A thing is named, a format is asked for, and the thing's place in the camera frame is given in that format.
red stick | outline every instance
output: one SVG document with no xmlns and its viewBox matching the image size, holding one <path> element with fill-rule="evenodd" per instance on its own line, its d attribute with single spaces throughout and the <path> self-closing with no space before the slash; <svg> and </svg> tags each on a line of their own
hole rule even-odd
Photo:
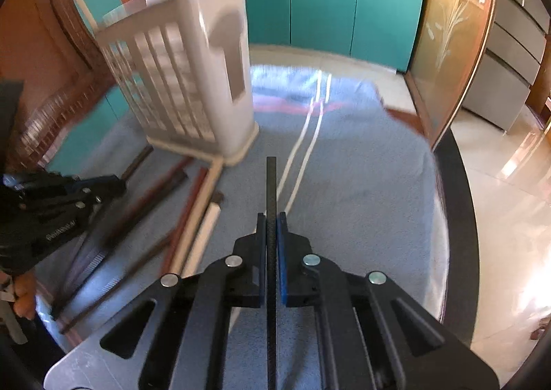
<svg viewBox="0 0 551 390">
<path fill-rule="evenodd" d="M 197 195 L 199 194 L 199 191 L 203 186 L 203 182 L 205 181 L 205 177 L 207 176 L 207 173 L 208 173 L 208 168 L 202 167 L 199 170 L 199 173 L 197 174 L 197 177 L 194 182 L 194 186 L 191 188 L 191 193 L 189 193 L 186 206 L 184 207 L 184 211 L 182 211 L 182 214 L 180 215 L 180 219 L 178 220 L 178 225 L 176 225 L 176 228 L 174 229 L 174 232 L 170 238 L 170 245 L 165 254 L 163 265 L 161 266 L 161 273 L 159 276 L 163 276 L 164 274 L 170 271 L 170 264 L 172 262 L 174 253 L 176 252 L 178 243 L 180 242 L 180 238 L 182 237 L 182 233 L 184 233 L 187 220 L 189 219 L 189 214 L 191 213 L 191 209 L 194 206 L 195 200 L 197 199 Z"/>
</svg>

